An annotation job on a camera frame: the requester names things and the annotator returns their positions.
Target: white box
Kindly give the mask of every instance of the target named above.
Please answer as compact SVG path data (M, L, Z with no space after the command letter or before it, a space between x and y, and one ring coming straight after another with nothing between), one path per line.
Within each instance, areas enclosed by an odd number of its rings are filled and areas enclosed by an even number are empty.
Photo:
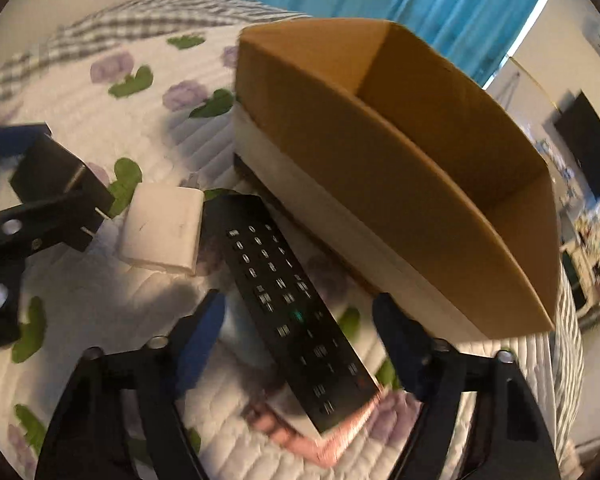
M193 274L204 201L199 189L138 184L120 237L120 259L147 269Z

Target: black remote control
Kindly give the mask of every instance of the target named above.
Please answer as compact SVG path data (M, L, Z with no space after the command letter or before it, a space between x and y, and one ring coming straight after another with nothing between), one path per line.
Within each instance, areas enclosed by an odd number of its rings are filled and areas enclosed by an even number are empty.
M378 392L338 323L291 252L260 197L205 203L203 221L265 345L316 429L323 433Z

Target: bed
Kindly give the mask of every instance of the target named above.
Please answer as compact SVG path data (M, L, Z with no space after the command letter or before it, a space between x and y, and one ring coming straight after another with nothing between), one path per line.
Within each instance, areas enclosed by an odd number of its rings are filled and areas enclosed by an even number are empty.
M302 16L247 0L133 0L103 10L0 69L0 124L47 122L54 138L106 184L124 179L132 164L145 182L253 192L233 168L231 112L192 110L208 105L216 91L232 90L243 27ZM142 75L140 91L113 89L127 75L138 81ZM8 186L14 164L0 164L0 209L16 203ZM242 412L270 379L270 361L257 339L244 336L249 320L212 241L203 233L195 278L138 269L116 257L123 219L122 211L104 222L85 253L56 246L27 263L22 323L34 343L0 350L0 450L21 476L33 478L44 428L85 348L137 348L167 333L206 290L219 288L228 298L228 317L182 408L183 422L200 437L210 478L387 478L407 438L395 409L399 399L372 417L333 468L318 468L250 429ZM284 216L276 221L334 316L351 304L360 310L361 337L352 343L375 371L384 349L370 320L371 298ZM582 346L564 273L560 283L555 332L460 349L516 353L567 478L579 471L570 467L568 436L582 387ZM462 398L444 479L458 472L474 400L472 394ZM138 431L129 412L130 431ZM146 457L135 457L142 476L152 478Z

